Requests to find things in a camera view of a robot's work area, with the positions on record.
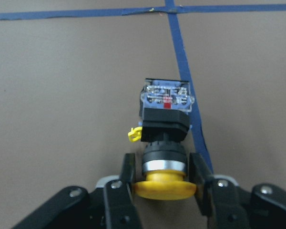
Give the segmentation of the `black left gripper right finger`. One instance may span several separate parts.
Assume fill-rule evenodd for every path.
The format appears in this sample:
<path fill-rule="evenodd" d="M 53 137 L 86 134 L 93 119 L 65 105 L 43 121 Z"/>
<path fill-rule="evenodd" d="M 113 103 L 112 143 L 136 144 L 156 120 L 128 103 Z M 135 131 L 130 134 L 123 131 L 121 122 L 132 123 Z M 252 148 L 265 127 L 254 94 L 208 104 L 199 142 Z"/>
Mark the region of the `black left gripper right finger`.
<path fill-rule="evenodd" d="M 241 191 L 229 177 L 215 176 L 199 153 L 189 155 L 189 181 L 196 184 L 195 199 L 208 229 L 249 229 L 241 205 Z"/>

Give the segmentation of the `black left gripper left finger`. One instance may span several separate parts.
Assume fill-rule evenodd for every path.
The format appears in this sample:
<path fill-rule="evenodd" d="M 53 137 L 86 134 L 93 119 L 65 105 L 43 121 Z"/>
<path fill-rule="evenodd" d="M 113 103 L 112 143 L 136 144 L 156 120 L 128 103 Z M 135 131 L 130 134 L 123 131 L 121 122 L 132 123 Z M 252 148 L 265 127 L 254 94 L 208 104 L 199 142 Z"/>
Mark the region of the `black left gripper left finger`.
<path fill-rule="evenodd" d="M 103 190 L 107 229 L 141 229 L 142 224 L 133 203 L 135 154 L 124 155 L 120 175 L 107 182 Z"/>

